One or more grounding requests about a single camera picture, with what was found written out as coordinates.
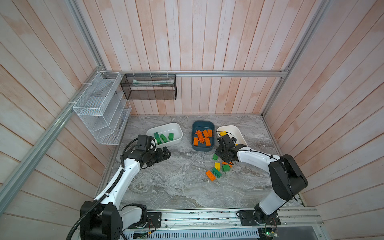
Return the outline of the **green long lego brick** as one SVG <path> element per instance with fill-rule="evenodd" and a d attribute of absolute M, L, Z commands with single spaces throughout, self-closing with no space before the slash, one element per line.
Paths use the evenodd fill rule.
<path fill-rule="evenodd" d="M 213 168 L 213 169 L 211 170 L 211 172 L 212 172 L 212 174 L 213 174 L 217 179 L 219 179 L 219 178 L 222 176 L 222 174 L 220 173 L 220 171 L 218 171 L 216 168 Z"/>

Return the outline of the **long orange lego plate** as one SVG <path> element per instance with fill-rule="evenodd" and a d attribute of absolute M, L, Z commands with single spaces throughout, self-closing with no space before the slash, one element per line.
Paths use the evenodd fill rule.
<path fill-rule="evenodd" d="M 196 131 L 196 135 L 197 135 L 197 137 L 200 139 L 200 143 L 204 143 L 204 135 L 203 135 L 203 132 L 200 131 L 200 130 L 197 130 L 197 131 Z"/>

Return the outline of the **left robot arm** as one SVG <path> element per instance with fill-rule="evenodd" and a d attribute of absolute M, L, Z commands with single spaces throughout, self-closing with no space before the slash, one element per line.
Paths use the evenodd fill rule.
<path fill-rule="evenodd" d="M 120 156 L 121 164 L 117 172 L 96 198 L 86 201 L 81 207 L 80 218 L 68 233 L 70 240 L 80 229 L 82 240 L 125 239 L 128 228 L 148 228 L 147 207 L 141 204 L 128 204 L 121 207 L 121 201 L 133 178 L 140 170 L 169 159 L 167 147 L 158 147 L 152 136 L 138 135 L 129 142 Z"/>

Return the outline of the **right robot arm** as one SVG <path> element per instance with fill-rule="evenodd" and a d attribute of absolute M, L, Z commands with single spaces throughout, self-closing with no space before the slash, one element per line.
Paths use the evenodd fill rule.
<path fill-rule="evenodd" d="M 215 154 L 225 163 L 247 163 L 270 175 L 273 190 L 255 206 L 253 213 L 258 225 L 265 225 L 275 211 L 308 186 L 304 173 L 288 154 L 277 156 L 256 151 L 244 144 L 236 144 L 235 138 L 227 134 L 219 137 L 218 142 Z"/>

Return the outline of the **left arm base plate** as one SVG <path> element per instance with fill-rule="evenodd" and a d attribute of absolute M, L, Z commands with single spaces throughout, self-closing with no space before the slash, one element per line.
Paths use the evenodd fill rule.
<path fill-rule="evenodd" d="M 144 220 L 140 220 L 129 227 L 129 229 L 159 229 L 162 223 L 161 212 L 149 212 Z"/>

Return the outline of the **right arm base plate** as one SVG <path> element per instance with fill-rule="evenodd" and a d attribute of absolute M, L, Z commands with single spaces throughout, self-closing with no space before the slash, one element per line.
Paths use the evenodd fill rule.
<path fill-rule="evenodd" d="M 265 215 L 259 210 L 240 210 L 236 213 L 241 221 L 242 226 L 279 226 L 281 225 L 280 217 L 277 211 L 271 215 Z"/>

